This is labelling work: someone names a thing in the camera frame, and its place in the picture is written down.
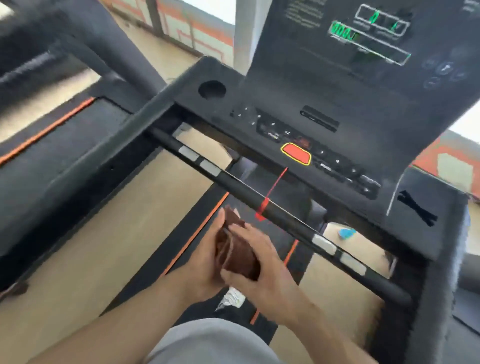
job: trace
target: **person's right hand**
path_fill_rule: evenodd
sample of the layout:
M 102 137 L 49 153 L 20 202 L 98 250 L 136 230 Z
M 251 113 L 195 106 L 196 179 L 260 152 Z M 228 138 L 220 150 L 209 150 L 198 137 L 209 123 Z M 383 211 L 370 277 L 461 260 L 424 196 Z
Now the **person's right hand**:
M 298 324 L 313 304 L 293 280 L 270 238 L 250 224 L 245 224 L 245 228 L 231 225 L 229 229 L 250 244 L 260 261 L 261 271 L 255 282 L 223 269 L 223 280 L 242 292 L 270 321 L 288 328 Z

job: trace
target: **floor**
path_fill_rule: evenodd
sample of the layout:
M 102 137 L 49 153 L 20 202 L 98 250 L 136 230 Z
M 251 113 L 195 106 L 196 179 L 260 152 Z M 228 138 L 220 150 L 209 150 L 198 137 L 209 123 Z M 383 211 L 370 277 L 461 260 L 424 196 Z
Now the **floor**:
M 172 81 L 197 59 L 117 18 L 159 73 Z M 0 140 L 35 120 L 94 82 L 86 72 L 68 86 L 37 95 L 8 118 L 0 119 Z M 42 111 L 31 103 L 43 103 Z M 184 143 L 225 168 L 230 158 L 215 141 L 195 130 L 179 136 Z M 66 245 L 32 276 L 29 291 L 0 304 L 0 364 L 23 364 L 58 340 L 94 320 L 180 222 L 211 182 L 167 152 L 162 152 L 118 193 Z M 472 218 L 480 208 L 471 206 Z M 480 228 L 473 223 L 470 249 L 480 254 Z M 339 226 L 326 236 L 380 274 L 387 275 L 384 252 L 361 235 L 340 241 Z M 359 345 L 374 328 L 382 301 L 342 271 L 315 256 L 301 288 L 327 317 Z M 288 364 L 311 363 L 297 339 L 279 328 L 271 347 Z

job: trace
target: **person's left hand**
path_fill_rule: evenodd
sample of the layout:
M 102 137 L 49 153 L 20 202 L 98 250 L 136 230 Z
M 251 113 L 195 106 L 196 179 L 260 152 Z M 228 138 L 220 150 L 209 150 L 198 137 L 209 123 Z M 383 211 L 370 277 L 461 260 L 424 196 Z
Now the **person's left hand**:
M 225 287 L 215 269 L 215 239 L 224 222 L 225 210 L 221 208 L 190 260 L 182 267 L 187 280 L 187 293 L 192 303 L 206 301 Z

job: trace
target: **yellow button outline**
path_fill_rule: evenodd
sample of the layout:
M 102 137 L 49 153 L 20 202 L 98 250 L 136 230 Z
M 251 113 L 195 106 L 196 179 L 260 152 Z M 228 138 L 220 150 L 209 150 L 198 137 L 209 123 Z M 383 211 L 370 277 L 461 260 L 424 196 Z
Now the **yellow button outline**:
M 296 146 L 297 148 L 303 150 L 305 153 L 308 153 L 308 155 L 309 155 L 310 158 L 308 159 L 308 163 L 307 163 L 307 164 L 305 164 L 305 163 L 303 163 L 302 161 L 296 159 L 295 157 L 292 157 L 292 156 L 291 156 L 290 154 L 288 154 L 285 150 L 283 150 L 286 146 L 288 146 L 288 145 L 290 145 L 290 144 L 292 144 L 293 146 Z M 312 163 L 312 155 L 310 154 L 310 152 L 306 151 L 305 149 L 303 149 L 302 147 L 296 145 L 295 143 L 286 143 L 283 147 L 281 147 L 280 150 L 282 151 L 283 154 L 285 154 L 286 156 L 292 158 L 292 159 L 293 159 L 294 161 L 296 161 L 297 163 L 303 164 L 304 166 L 309 166 L 309 165 Z

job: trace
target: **button panel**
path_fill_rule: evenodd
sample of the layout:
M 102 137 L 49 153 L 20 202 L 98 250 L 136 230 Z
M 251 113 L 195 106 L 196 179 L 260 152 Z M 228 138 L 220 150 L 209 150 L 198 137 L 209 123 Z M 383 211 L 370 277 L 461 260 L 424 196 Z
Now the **button panel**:
M 237 122 L 251 125 L 253 133 L 257 132 L 277 144 L 278 149 L 289 158 L 325 173 L 368 199 L 377 198 L 381 185 L 365 168 L 290 125 L 246 103 L 235 107 L 230 116 Z

